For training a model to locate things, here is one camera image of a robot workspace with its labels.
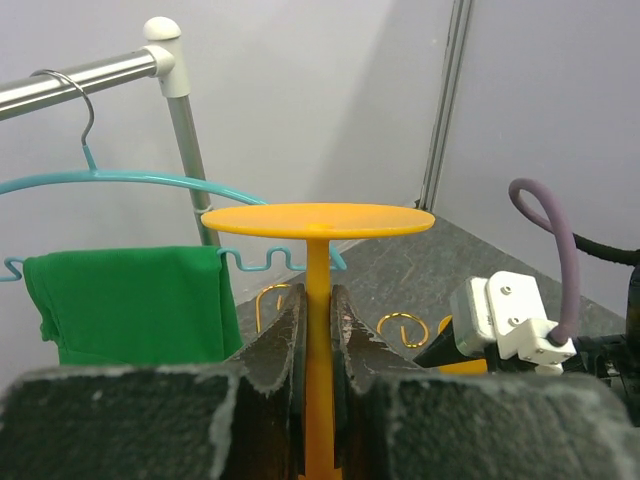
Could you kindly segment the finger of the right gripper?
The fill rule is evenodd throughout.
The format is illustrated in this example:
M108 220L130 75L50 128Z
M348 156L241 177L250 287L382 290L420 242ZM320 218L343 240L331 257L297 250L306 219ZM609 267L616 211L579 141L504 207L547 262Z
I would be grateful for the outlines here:
M459 363L474 359L464 356L456 347L452 316L445 317L439 324L435 340L422 350L413 362L423 368L438 368L442 365Z

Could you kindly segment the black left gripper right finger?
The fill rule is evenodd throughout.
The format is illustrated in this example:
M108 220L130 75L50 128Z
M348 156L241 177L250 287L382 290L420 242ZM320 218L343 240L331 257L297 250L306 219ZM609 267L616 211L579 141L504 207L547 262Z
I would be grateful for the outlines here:
M587 375L446 375L331 294L336 464L347 479L635 479L639 430Z

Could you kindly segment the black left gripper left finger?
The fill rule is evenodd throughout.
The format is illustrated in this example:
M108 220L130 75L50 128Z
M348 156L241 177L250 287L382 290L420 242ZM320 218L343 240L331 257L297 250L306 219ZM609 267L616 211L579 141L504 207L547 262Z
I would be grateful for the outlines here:
M294 479L304 470L307 300L218 364L55 367L1 399L5 479Z

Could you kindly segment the gold wine glass rack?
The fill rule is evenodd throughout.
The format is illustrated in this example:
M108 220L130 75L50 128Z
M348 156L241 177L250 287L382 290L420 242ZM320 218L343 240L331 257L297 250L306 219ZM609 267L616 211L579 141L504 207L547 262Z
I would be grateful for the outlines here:
M291 287L290 284L288 283L277 283L277 284L272 284L269 285L265 288L262 289L262 291L256 296L255 298L255 302L254 302L254 306L255 306L255 330L257 333L261 333L262 332L262 327L263 327L263 323L262 323L262 310L261 310L261 306L262 306L262 299L263 297L267 294L270 293L271 291L275 291L275 290L283 290L283 289L289 289ZM393 312L390 314L387 314L383 317L381 317L376 325L376 331L378 333L381 333L383 331L383 326L385 325L386 322L388 322L391 319L394 318L405 318L405 319L409 319L412 322L416 323L417 325L420 326L421 330L422 330L422 336L419 339L418 342L411 342L407 333L407 329L406 326L401 324L400 325L400 339L401 342L403 344L404 347L408 348L408 349L418 349L420 347L423 347L427 344L427 341L430 338L430 330L429 327L426 325L426 323L419 317L410 314L408 312Z

